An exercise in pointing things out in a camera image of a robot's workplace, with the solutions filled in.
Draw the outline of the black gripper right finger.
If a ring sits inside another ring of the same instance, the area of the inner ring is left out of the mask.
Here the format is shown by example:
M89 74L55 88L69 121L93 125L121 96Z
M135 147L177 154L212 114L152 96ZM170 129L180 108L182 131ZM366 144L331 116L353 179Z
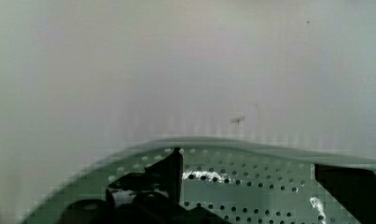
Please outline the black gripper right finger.
M316 164L315 180L361 224L376 224L376 174L370 170Z

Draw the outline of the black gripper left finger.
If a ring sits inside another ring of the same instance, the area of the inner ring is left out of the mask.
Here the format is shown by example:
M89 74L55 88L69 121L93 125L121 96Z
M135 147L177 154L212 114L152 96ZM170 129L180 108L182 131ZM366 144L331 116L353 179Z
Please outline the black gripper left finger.
M104 200L68 205L56 224L230 224L196 206L180 205L183 156L178 147L142 173L128 173L110 183Z

